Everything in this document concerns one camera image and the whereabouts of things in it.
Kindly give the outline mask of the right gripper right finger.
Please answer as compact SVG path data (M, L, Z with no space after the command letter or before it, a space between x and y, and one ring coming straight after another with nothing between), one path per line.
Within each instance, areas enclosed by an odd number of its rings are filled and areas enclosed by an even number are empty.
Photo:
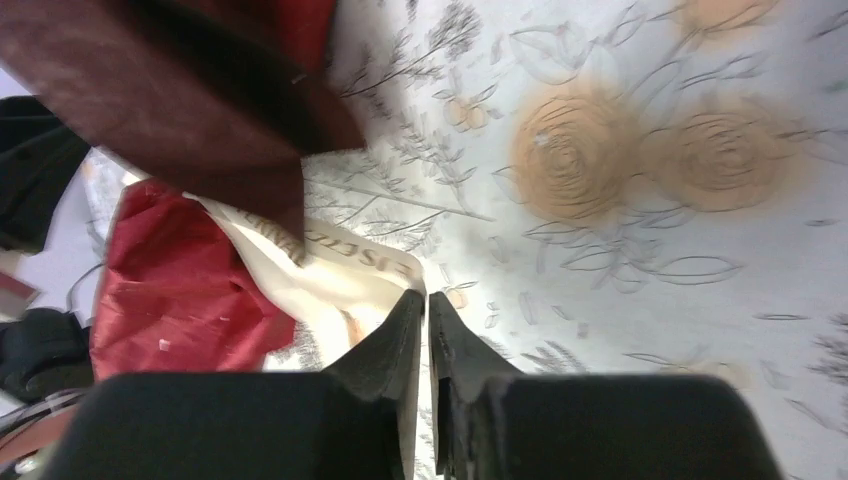
M447 479L778 479L745 401L706 375L527 374L428 300L436 471Z

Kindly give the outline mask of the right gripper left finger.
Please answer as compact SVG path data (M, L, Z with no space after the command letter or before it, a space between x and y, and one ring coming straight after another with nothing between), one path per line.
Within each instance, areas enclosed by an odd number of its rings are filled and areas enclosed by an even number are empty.
M138 373L83 401L46 479L410 479L423 296L316 372Z

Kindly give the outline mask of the cream printed ribbon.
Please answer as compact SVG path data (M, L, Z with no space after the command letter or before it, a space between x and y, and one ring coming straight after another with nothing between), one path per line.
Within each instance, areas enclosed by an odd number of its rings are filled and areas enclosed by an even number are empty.
M412 255L321 220L303 240L260 216L200 199L259 291L295 321L265 372L325 371L354 395L387 400L389 476L414 476L423 268Z

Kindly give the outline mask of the dark red wrapping paper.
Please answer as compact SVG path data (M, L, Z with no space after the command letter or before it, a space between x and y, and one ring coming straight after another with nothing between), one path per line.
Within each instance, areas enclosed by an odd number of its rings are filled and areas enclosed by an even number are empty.
M90 147L142 171L113 225L90 330L95 377L254 371L295 321L201 208L211 199L304 238L302 160L357 150L320 73L335 5L5 1L1 63ZM303 27L309 61L276 33Z

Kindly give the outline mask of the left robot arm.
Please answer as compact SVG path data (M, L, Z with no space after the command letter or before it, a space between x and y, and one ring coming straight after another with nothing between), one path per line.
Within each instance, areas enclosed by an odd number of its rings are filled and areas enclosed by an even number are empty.
M1 101L1 247L38 254L90 150L34 96ZM88 332L70 310L26 309L1 328L1 388L33 404L93 380Z

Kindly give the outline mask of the floral tablecloth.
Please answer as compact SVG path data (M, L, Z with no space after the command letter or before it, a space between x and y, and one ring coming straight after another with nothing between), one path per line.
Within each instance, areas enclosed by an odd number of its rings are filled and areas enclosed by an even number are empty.
M527 373L708 375L847 475L843 1L341 1L306 215Z

